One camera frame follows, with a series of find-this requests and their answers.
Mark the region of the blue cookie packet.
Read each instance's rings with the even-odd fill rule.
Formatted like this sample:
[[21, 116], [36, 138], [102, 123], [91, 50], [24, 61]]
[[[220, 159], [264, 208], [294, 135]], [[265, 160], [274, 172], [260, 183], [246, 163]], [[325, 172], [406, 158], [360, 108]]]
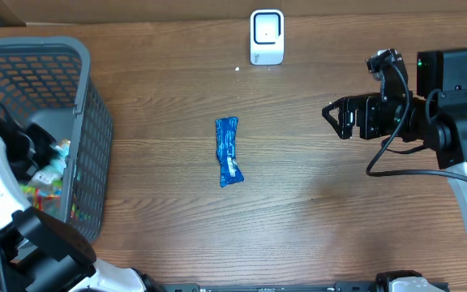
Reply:
[[216, 125], [216, 158], [220, 164], [220, 186], [244, 181], [236, 158], [237, 117], [220, 118]]

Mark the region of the white tube with gold cap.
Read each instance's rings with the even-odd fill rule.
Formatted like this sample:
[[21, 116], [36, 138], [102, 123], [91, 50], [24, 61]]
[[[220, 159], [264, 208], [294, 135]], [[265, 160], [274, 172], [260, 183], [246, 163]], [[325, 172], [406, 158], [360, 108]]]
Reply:
[[48, 164], [43, 167], [42, 169], [38, 170], [31, 178], [31, 180], [28, 182], [28, 184], [34, 186], [34, 187], [40, 187], [40, 188], [44, 188], [48, 185], [50, 185], [53, 181], [55, 180], [62, 180], [62, 177], [59, 178], [54, 172], [53, 172], [53, 169], [52, 167], [49, 165], [50, 164], [50, 160], [53, 158], [54, 156], [54, 151], [53, 151], [53, 154], [52, 156], [49, 158], [48, 160]]

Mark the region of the green gummy candy bag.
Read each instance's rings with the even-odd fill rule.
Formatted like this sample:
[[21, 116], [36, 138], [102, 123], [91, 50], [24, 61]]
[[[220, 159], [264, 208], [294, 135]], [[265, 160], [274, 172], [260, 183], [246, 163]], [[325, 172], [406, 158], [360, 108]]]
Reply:
[[23, 183], [20, 183], [19, 186], [34, 208], [38, 208], [57, 219], [61, 218], [62, 180], [55, 180], [44, 188], [34, 187], [30, 184], [24, 185]]

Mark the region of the mint green wipes packet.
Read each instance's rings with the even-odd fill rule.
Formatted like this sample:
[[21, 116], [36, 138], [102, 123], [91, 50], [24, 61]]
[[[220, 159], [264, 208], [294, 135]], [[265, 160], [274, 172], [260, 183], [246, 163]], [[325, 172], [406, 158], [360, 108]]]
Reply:
[[64, 170], [67, 167], [66, 158], [69, 155], [71, 142], [69, 140], [61, 140], [57, 144], [52, 146], [54, 156], [50, 160], [50, 166], [53, 172], [61, 178], [64, 174]]

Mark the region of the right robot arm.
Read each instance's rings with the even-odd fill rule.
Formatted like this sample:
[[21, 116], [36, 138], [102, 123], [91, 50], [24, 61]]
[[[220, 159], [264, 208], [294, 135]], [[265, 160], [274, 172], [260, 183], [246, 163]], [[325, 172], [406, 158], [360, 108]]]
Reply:
[[[415, 92], [409, 89], [407, 69], [397, 50], [378, 51], [366, 66], [380, 82], [380, 90], [342, 97], [323, 108], [323, 117], [343, 140], [351, 138], [353, 127], [359, 127], [364, 140], [382, 140], [366, 167], [371, 177], [446, 178], [467, 234], [467, 48], [418, 53]], [[374, 165], [396, 137], [406, 143], [422, 141], [406, 153], [434, 151], [437, 169], [375, 171]]]

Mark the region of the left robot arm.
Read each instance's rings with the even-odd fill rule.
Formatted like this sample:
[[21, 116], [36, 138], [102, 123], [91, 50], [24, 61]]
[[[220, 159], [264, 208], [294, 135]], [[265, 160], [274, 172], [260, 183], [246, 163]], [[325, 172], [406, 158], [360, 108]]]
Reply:
[[99, 260], [77, 230], [30, 205], [10, 166], [28, 154], [7, 149], [24, 138], [0, 118], [0, 290], [160, 291], [146, 273]]

